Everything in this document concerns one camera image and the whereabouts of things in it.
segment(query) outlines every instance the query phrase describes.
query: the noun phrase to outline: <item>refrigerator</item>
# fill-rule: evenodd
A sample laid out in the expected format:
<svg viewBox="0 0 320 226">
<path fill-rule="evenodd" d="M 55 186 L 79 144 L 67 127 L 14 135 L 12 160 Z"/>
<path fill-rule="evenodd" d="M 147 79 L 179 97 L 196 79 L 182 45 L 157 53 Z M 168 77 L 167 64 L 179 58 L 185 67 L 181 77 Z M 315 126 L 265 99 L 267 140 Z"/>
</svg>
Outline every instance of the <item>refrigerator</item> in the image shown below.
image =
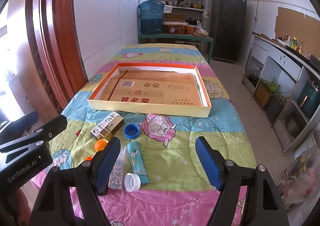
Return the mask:
<svg viewBox="0 0 320 226">
<path fill-rule="evenodd" d="M 240 53 L 247 0 L 212 0 L 209 36 L 212 58 L 236 62 Z"/>
</svg>

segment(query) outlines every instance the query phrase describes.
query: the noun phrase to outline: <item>white bottle cap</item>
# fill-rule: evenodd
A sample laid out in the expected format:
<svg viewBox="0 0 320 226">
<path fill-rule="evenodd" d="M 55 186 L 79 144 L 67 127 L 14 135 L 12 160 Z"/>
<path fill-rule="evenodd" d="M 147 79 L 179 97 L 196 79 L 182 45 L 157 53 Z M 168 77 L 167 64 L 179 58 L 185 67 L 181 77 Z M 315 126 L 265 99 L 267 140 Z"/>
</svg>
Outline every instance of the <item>white bottle cap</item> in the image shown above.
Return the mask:
<svg viewBox="0 0 320 226">
<path fill-rule="evenodd" d="M 135 173 L 127 173 L 124 177 L 124 187 L 127 192 L 136 192 L 140 189 L 140 177 Z"/>
</svg>

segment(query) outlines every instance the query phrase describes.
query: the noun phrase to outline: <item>planter box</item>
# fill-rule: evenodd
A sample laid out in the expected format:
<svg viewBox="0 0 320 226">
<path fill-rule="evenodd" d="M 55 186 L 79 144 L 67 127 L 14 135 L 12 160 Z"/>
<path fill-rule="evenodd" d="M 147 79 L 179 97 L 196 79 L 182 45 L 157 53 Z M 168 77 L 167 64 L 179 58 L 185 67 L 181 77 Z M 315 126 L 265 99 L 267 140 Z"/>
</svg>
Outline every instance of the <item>planter box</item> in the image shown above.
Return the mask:
<svg viewBox="0 0 320 226">
<path fill-rule="evenodd" d="M 270 101 L 272 99 L 272 94 L 270 94 L 261 83 L 258 83 L 258 89 L 254 100 L 257 101 L 260 108 L 265 110 L 267 109 Z"/>
<path fill-rule="evenodd" d="M 270 104 L 267 108 L 267 116 L 270 123 L 273 123 L 276 121 L 277 117 L 281 113 L 282 109 L 284 108 L 283 103 L 275 96 L 273 95 Z"/>
</svg>

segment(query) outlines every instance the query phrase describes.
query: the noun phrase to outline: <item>potted plant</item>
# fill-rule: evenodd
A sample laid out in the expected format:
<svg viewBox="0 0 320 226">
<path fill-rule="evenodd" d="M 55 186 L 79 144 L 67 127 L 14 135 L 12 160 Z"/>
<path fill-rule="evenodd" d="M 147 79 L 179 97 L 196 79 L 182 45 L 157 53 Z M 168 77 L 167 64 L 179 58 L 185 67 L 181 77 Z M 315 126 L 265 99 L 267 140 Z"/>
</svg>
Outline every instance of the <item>potted plant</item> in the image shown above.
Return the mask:
<svg viewBox="0 0 320 226">
<path fill-rule="evenodd" d="M 276 91 L 267 108 L 267 117 L 270 123 L 276 121 L 286 103 L 287 97 L 285 97 L 280 90 Z"/>
<path fill-rule="evenodd" d="M 254 100 L 257 101 L 261 109 L 267 109 L 272 95 L 275 94 L 280 88 L 280 84 L 275 78 L 271 80 L 259 79 L 258 89 Z"/>
</svg>

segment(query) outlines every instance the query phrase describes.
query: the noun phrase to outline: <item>green plant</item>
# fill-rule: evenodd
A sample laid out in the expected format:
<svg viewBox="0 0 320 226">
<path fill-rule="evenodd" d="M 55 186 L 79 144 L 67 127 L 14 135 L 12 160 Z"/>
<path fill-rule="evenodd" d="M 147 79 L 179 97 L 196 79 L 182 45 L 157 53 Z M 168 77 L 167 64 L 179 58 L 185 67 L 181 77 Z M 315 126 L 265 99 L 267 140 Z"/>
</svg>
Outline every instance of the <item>green plant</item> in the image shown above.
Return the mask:
<svg viewBox="0 0 320 226">
<path fill-rule="evenodd" d="M 270 94 L 275 94 L 280 89 L 280 84 L 275 78 L 270 80 L 260 78 L 259 82 Z"/>
<path fill-rule="evenodd" d="M 280 102 L 282 104 L 286 104 L 287 103 L 287 98 L 288 97 L 285 97 L 280 90 L 276 91 L 275 96 L 278 98 L 278 100 L 280 100 Z"/>
</svg>

